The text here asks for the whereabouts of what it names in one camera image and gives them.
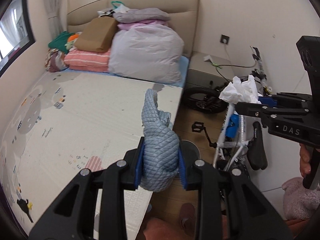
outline gray curtain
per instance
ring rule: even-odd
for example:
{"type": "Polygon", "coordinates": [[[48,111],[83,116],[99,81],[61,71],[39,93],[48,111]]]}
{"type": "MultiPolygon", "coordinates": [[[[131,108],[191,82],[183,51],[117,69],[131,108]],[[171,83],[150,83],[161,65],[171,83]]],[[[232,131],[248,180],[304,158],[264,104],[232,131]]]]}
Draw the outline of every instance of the gray curtain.
{"type": "Polygon", "coordinates": [[[0,28],[10,42],[15,47],[20,42],[20,37],[17,30],[17,21],[22,14],[22,0],[13,0],[0,21],[0,28]]]}
{"type": "Polygon", "coordinates": [[[48,14],[49,29],[52,39],[56,38],[63,28],[59,17],[59,8],[61,0],[44,0],[44,6],[48,14]]]}

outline screw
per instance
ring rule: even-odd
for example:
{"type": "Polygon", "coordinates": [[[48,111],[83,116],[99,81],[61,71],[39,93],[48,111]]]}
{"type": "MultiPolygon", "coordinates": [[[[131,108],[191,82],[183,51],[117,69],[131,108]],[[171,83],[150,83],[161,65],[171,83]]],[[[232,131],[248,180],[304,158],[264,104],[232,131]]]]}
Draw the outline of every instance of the screw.
{"type": "Polygon", "coordinates": [[[241,170],[239,170],[239,169],[233,169],[233,170],[231,171],[231,173],[232,173],[233,175],[235,175],[235,176],[240,176],[240,175],[241,175],[241,170]]]}
{"type": "Polygon", "coordinates": [[[90,173],[90,170],[89,169],[82,169],[81,171],[80,171],[80,175],[81,176],[87,176],[87,175],[89,175],[89,173],[90,173]]]}
{"type": "Polygon", "coordinates": [[[202,167],[204,165],[204,161],[203,160],[196,160],[195,165],[198,167],[202,167]]]}
{"type": "Polygon", "coordinates": [[[127,162],[125,160],[119,160],[117,161],[117,166],[118,167],[124,167],[127,165],[127,162]]]}

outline bicycle wheel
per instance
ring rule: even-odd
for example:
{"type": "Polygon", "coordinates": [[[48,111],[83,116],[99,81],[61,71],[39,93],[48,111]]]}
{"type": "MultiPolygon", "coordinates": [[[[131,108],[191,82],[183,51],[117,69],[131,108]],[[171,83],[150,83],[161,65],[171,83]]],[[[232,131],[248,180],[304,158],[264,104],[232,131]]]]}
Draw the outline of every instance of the bicycle wheel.
{"type": "Polygon", "coordinates": [[[183,92],[182,102],[191,109],[205,114],[217,114],[225,111],[228,103],[219,99],[220,93],[210,89],[194,87],[183,92]]]}

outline blue water bottle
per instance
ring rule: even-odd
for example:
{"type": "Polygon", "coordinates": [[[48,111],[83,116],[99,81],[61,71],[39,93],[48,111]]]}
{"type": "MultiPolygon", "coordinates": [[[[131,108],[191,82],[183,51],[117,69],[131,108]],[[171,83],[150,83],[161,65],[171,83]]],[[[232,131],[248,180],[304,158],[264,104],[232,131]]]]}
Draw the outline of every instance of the blue water bottle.
{"type": "Polygon", "coordinates": [[[230,138],[236,137],[239,127],[239,115],[232,114],[226,129],[226,136],[230,138]]]}

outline blue towel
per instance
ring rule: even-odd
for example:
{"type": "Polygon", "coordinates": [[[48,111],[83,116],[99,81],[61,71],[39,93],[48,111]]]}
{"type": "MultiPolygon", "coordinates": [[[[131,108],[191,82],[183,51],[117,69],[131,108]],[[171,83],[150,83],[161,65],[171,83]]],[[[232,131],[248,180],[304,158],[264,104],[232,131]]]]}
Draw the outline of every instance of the blue towel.
{"type": "Polygon", "coordinates": [[[168,127],[171,114],[157,108],[157,92],[148,89],[141,113],[145,148],[140,186],[155,192],[169,187],[177,174],[179,150],[179,137],[168,127]]]}

